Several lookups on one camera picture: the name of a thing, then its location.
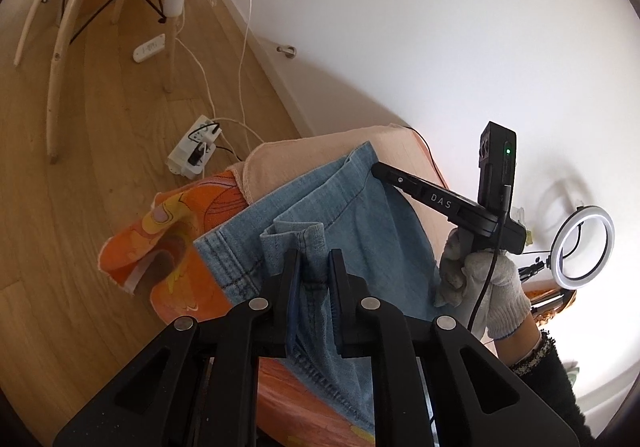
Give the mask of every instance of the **white wall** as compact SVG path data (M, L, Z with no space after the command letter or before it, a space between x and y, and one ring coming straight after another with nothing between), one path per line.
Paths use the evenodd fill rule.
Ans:
M640 20L628 0L254 0L252 30L313 132L409 123L471 198L486 122L513 128L514 206L536 247L576 201L608 210L610 263L549 329L580 362L583 402L638 372ZM281 43L297 58L275 53ZM573 271L599 257L602 233L585 234L591 252Z

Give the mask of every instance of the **denim jeans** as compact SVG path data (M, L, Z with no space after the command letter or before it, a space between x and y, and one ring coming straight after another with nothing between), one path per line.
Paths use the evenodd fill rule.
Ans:
M328 252L342 249L349 273L370 293L415 318L433 305L438 279L431 245L411 205L370 174L370 143L277 189L195 242L233 304L256 297L282 270L284 252L303 253L296 344L283 362L316 396L373 433L369 359L335 350L327 287Z

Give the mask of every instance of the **folded cloth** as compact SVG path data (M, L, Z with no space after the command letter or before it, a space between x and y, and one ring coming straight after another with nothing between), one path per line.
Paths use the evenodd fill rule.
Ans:
M231 172L158 194L151 210L102 247L98 267L133 293L158 255L173 271L151 290L150 301L165 323L181 315L198 321L222 317L232 307L193 247L193 240L246 207ZM286 366L260 361L257 422L283 445L365 447L372 436L313 395Z
M303 253L298 334L282 361L306 389L341 416L373 433L369 359L335 350L327 289L330 249L342 249L349 273L405 315L433 319L437 271L431 245L411 205L370 174L370 143L268 194L195 241L232 304L258 295L282 271L283 255Z
M105 243L98 268L133 293L156 256L165 255L174 269L151 290L158 316L166 323L181 315L201 321L220 317L231 305L193 248L193 240L246 206L230 172L158 194L141 220Z

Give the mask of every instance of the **wooden floor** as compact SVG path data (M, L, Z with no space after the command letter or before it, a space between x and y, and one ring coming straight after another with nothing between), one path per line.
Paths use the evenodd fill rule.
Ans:
M72 45L60 159L49 165L44 122L58 2L41 5L15 69L30 2L0 4L0 386L38 440L50 445L162 328L146 294L126 295L98 273L96 257L108 237L147 211L156 192L185 183L164 161L198 115L210 116L210 107L201 71L182 48L172 94L162 92L161 59L132 61L133 49L162 25L142 0L126 0L118 26L109 23L107 9ZM225 7L187 0L181 38L207 71L218 116L239 119L242 34ZM242 96L248 125L265 140L298 137L250 51ZM223 130L246 157L239 127L223 124ZM232 162L218 150L207 173Z

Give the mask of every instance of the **white glove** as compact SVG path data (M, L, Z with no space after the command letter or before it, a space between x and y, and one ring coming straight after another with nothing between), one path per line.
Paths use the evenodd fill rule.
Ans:
M440 260L441 283L436 293L436 306L449 303L455 307L453 316L463 325L467 324L493 255L493 252L474 252L462 257L458 231L453 230ZM472 333L480 338L486 325L491 338L505 338L519 328L530 312L531 303L522 289L518 268L501 252Z

